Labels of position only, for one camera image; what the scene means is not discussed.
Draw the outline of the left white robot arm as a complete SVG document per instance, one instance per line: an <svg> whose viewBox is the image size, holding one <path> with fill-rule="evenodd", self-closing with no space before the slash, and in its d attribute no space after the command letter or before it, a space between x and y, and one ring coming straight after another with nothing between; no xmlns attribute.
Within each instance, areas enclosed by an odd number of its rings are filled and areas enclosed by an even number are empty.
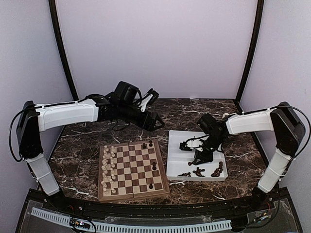
<svg viewBox="0 0 311 233"><path fill-rule="evenodd" d="M63 212L69 207L69 202L63 197L63 191L48 164L49 157L44 154L41 134L49 130L57 132L53 143L56 145L67 125L118 120L153 132L165 125L157 113L147 110L147 106L152 105L158 96L159 93L152 88L142 95L138 87L120 81L116 89L106 95L90 94L81 100L51 104L27 101L10 122L10 153L17 163L26 162L33 179L50 197L50 205Z"/></svg>

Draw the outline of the dark tall chess piece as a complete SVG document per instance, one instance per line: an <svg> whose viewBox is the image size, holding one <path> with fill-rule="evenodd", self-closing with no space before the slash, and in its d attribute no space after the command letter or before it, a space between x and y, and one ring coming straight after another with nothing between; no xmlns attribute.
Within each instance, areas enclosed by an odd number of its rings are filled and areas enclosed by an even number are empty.
<svg viewBox="0 0 311 233"><path fill-rule="evenodd" d="M156 167L156 162L152 162L152 170L156 170L157 167Z"/></svg>

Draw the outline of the wooden chess board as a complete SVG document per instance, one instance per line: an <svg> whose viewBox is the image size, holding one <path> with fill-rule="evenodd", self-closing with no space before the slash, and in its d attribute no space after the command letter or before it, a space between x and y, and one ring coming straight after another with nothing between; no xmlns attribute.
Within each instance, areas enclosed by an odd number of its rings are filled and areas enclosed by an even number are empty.
<svg viewBox="0 0 311 233"><path fill-rule="evenodd" d="M140 200L146 198L165 197L169 194L169 185L159 143L152 140L153 146L149 147L149 141L137 141L131 143L107 145L116 148L117 158L117 187L116 194L104 196L101 186L100 166L103 151L100 148L99 157L99 181L98 200L99 202L113 202L125 200ZM147 145L147 149L142 149L142 144ZM152 162L156 162L156 170L152 170Z"/></svg>

